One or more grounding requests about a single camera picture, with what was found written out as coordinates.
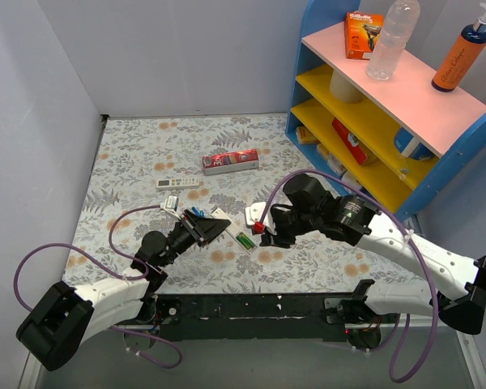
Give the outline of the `white remote control back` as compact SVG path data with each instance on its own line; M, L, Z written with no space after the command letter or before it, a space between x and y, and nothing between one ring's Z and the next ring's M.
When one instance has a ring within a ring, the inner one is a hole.
M228 219L231 221L231 224L226 228L226 231L228 234L238 243L238 245L244 249L247 253L252 253L254 250L256 250L257 246L251 250L247 251L237 240L236 236L239 233L243 233L243 230L237 225L235 221L233 221L228 214L226 214L221 208L219 207L214 207L211 209L211 216L216 219Z

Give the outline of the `green battery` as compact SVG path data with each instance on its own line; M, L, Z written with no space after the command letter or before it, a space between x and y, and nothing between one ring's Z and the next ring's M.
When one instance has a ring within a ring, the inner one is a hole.
M252 247L255 247L254 242L250 237L248 237L245 233L241 234L241 239L245 242L245 245L250 249Z
M241 245L242 245L242 246L243 246L243 247L244 247L244 248L245 248L247 251L251 251L251 250L253 249L253 247L249 249L249 248L248 248L248 247L245 245L245 242L244 242L244 241L241 239L241 234L242 234L242 233L237 234L237 236L236 236L236 240L237 240L237 241L238 241L238 242L239 242L239 243L240 243L240 244L241 244Z

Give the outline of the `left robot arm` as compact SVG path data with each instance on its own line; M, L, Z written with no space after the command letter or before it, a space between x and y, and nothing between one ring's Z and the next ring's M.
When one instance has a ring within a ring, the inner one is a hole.
M16 339L48 370L65 365L84 341L126 320L149 323L156 314L151 298L168 275L163 268L191 246L205 246L225 231L228 219L186 210L173 230L147 233L130 266L93 284L53 284L19 325Z

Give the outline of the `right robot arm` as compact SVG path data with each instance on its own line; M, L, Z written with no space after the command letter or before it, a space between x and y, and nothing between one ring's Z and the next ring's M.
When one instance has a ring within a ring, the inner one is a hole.
M331 322L362 323L386 314L436 315L454 330L478 335L486 313L486 256L471 259L410 234L380 207L359 195L334 197L306 173L283 186L288 204L253 203L245 222L262 246L289 248L318 231L332 241L379 254L432 286L361 280L350 297L326 306Z

